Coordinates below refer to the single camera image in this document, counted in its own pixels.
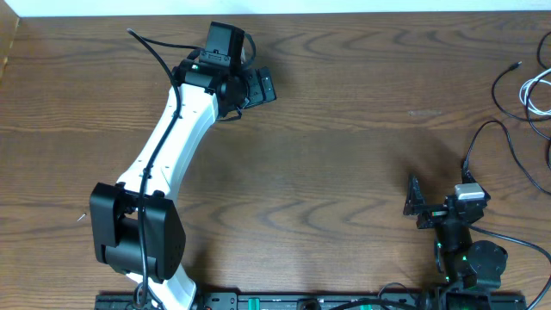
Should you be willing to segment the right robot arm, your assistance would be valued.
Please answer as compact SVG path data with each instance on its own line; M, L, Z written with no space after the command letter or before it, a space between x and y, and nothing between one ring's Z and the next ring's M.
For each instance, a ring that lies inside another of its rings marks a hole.
M418 179L408 178L403 214L417 218L418 229L432 229L437 270L446 282L426 289L421 309L491 309L492 292L500 288L507 251L487 240L473 241L469 226L484 216L491 196L466 168L461 183L441 204L424 199Z

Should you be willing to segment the cardboard panel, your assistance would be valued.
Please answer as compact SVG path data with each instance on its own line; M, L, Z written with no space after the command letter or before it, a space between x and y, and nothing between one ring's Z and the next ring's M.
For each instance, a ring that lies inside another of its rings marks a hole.
M9 60L20 17L10 6L1 0L0 6L0 76L2 77Z

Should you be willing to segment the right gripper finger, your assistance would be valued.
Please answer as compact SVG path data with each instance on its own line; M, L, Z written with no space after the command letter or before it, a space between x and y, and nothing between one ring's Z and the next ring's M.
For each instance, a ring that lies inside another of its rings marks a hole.
M468 161L463 161L461 164L461 182L466 183L477 183L471 170L468 167Z
M414 175L408 178L406 201L403 215L419 215L425 212L427 205L420 188L418 179Z

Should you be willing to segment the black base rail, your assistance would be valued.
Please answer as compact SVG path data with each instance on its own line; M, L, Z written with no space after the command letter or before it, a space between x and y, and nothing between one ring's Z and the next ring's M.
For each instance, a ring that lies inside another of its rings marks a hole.
M213 292L199 294L192 303L193 309L199 310L300 310L332 309L343 304L365 299L382 300L381 305L358 305L358 309L393 309L405 306L421 308L422 303L415 294L406 292L389 292L380 295L300 295L300 294L236 294L232 292ZM526 308L526 300L521 295L497 294L490 297L450 294L449 309L510 309Z

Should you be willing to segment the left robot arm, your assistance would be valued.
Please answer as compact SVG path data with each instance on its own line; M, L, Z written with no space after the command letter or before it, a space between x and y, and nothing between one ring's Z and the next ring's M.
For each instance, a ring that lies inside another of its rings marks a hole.
M241 118L276 99L266 67L255 69L243 29L212 22L204 47L168 75L168 100L139 156L116 184L98 183L90 195L96 259L135 281L131 294L100 294L97 309L194 309L196 283L182 258L186 234L176 210L184 174L197 146L216 121Z

